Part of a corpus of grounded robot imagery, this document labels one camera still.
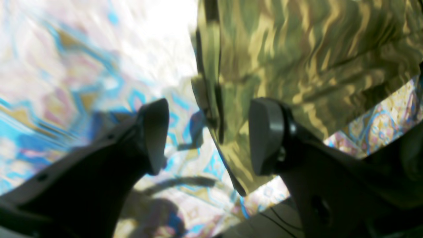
camouflage fabric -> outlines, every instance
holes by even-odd
[[[248,108],[283,101],[321,139],[420,73],[419,0],[206,0],[198,12],[192,86],[241,195],[254,175]]]

camouflage dress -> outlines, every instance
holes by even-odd
[[[192,86],[240,194],[271,179],[251,167],[252,98],[323,140],[420,73],[422,30],[420,0],[201,0]]]

black wire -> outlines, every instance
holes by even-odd
[[[301,227],[296,227],[294,225],[289,224],[288,222],[286,222],[285,220],[282,219],[282,217],[279,216],[279,214],[276,213],[276,211],[273,208],[270,208],[270,210],[272,210],[272,212],[279,218],[279,220],[283,223],[285,223],[287,226],[294,228],[296,230],[302,230]]]
[[[290,234],[292,237],[297,238],[294,234],[292,234],[291,232],[289,232],[286,228],[284,228],[283,226],[281,226],[279,223],[277,223],[275,220],[273,220],[269,216],[265,215],[264,213],[260,213],[260,215],[266,217],[267,219],[269,219],[270,221],[272,221],[273,223],[275,223],[278,227],[280,227],[281,229],[283,229],[284,231],[286,231],[286,233]]]

green camouflage print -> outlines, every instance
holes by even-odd
[[[200,0],[192,86],[240,194],[271,179],[250,162],[252,98],[323,140],[420,73],[422,29],[418,0]]]

cable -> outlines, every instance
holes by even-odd
[[[266,217],[267,219],[269,219],[270,221],[272,221],[273,223],[275,223],[278,227],[280,227],[281,229],[283,229],[286,233],[290,234],[292,237],[297,238],[294,234],[292,234],[291,232],[289,232],[286,228],[284,228],[283,226],[281,226],[279,223],[277,223],[272,218],[268,217],[267,215],[264,215],[263,213],[260,213],[260,215]]]
[[[296,227],[296,226],[294,226],[294,225],[291,225],[291,224],[289,224],[288,222],[286,222],[285,220],[283,220],[282,219],[282,217],[280,217],[279,216],[279,214],[277,214],[276,213],[276,211],[273,209],[273,208],[270,208],[270,210],[272,210],[272,212],[279,218],[279,220],[281,221],[281,222],[283,222],[284,224],[286,224],[287,226],[289,226],[289,227],[291,227],[291,228],[294,228],[294,229],[296,229],[296,230],[302,230],[302,228],[301,227]]]

